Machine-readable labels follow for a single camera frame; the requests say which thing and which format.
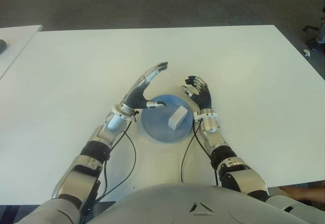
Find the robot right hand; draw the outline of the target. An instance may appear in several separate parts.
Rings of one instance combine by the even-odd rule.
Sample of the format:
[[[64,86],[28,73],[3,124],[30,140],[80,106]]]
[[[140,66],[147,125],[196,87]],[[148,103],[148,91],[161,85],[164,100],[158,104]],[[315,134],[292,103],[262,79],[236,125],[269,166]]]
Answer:
[[[191,85],[198,93],[193,92],[187,86],[182,85],[183,92],[197,104],[200,110],[212,109],[211,94],[207,83],[200,77],[188,76],[185,79],[187,85]]]

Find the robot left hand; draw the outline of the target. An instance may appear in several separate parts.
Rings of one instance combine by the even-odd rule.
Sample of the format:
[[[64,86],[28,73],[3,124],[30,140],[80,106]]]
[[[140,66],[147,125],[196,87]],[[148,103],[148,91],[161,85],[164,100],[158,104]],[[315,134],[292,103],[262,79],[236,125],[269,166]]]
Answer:
[[[167,69],[168,62],[162,62],[147,70],[140,78],[133,84],[127,94],[124,96],[122,102],[132,109],[147,109],[165,107],[166,104],[161,101],[150,101],[145,99],[144,91],[149,86],[150,81],[158,75],[161,71]]]

